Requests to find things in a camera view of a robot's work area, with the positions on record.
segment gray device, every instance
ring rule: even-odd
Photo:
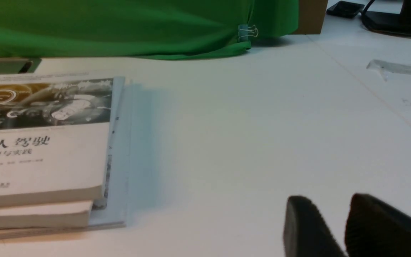
[[[40,58],[0,58],[0,74],[33,73]]]

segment dashboard image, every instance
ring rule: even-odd
[[[112,82],[0,85],[0,130],[109,122]]]

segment smartphone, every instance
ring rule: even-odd
[[[326,13],[328,15],[353,19],[363,9],[364,5],[339,1],[335,5],[329,7],[329,9],[326,10]]]

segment monitor stand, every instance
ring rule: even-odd
[[[367,11],[362,16],[370,30],[411,36],[411,0],[405,0],[400,14]]]

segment black rubber pad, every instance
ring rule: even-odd
[[[345,231],[350,257],[411,257],[411,218],[368,194],[355,194]]]
[[[345,257],[318,208],[303,196],[288,198],[283,242],[286,257]]]

